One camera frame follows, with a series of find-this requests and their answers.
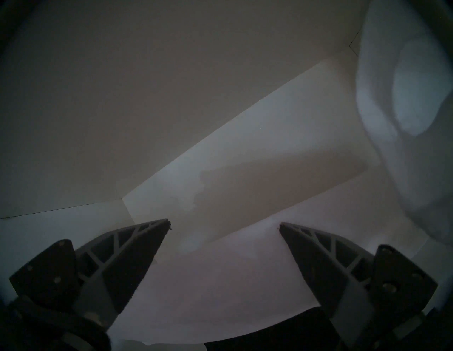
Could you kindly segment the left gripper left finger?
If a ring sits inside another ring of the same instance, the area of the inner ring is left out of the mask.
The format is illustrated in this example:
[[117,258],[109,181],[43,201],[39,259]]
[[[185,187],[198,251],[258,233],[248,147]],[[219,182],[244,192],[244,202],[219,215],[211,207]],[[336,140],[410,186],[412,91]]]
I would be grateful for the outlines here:
[[9,278],[19,297],[48,310],[95,314],[110,327],[138,288],[163,239],[168,219],[106,232],[74,249],[60,239]]

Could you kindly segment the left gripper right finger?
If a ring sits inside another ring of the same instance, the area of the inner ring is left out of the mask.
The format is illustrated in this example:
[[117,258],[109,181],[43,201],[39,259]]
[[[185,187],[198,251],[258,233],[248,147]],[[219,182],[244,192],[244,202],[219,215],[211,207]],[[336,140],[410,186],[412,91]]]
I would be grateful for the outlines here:
[[371,254],[331,233],[282,222],[280,234],[342,340],[379,340],[420,314],[438,284],[396,248]]

